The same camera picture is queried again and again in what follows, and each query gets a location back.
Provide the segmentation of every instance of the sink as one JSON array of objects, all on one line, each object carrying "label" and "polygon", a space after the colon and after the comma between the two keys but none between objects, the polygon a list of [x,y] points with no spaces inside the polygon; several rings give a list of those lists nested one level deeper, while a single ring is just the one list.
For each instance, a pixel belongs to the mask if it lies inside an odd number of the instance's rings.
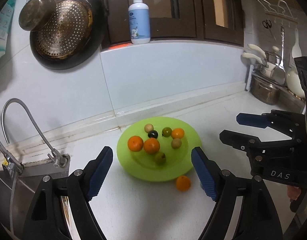
[{"label": "sink", "polygon": [[0,222],[17,238],[21,239],[23,225],[34,193],[44,175],[49,174],[53,179],[69,175],[69,164],[64,168],[54,167],[49,159],[24,164],[21,175],[14,179],[8,178],[0,171]]}]

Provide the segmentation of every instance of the bottle label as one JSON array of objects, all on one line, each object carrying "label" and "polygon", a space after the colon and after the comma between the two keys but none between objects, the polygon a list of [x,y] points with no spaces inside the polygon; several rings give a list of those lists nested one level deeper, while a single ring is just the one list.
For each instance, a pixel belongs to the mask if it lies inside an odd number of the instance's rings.
[{"label": "bottle label", "polygon": [[132,40],[150,38],[149,10],[135,9],[129,11],[129,26]]}]

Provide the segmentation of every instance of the small green fruit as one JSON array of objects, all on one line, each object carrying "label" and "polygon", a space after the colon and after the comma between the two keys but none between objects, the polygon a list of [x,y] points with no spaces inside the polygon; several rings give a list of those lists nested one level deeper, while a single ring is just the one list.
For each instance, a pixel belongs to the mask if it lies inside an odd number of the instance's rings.
[{"label": "small green fruit", "polygon": [[170,127],[165,127],[162,129],[162,136],[169,137],[171,135],[172,129]]},{"label": "small green fruit", "polygon": [[157,164],[157,165],[162,165],[166,162],[166,155],[162,152],[158,152],[155,154],[154,156],[154,162]]},{"label": "small green fruit", "polygon": [[175,138],[175,139],[173,139],[172,142],[171,142],[171,147],[172,147],[173,149],[178,149],[181,145],[182,145],[182,141],[181,141],[181,139],[179,139],[179,138]]}]

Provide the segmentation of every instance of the metal ladle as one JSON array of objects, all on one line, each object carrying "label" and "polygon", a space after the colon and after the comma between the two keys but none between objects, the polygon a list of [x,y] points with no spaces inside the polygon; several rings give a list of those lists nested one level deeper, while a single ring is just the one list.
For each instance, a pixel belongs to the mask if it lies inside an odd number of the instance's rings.
[{"label": "metal ladle", "polygon": [[19,25],[25,31],[37,31],[47,24],[56,9],[55,0],[30,0],[20,12]]},{"label": "metal ladle", "polygon": [[281,61],[280,64],[274,68],[271,78],[282,86],[284,86],[286,82],[286,70],[283,64],[284,46],[285,46],[285,29],[283,26],[281,26]]}]

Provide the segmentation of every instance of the soap dispenser bottle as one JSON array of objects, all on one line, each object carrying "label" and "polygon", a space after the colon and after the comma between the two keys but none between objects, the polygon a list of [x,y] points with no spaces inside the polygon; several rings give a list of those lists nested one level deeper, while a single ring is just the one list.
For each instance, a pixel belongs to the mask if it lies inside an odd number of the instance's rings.
[{"label": "soap dispenser bottle", "polygon": [[150,41],[149,7],[143,0],[133,0],[129,6],[130,36],[133,44],[143,44]]}]

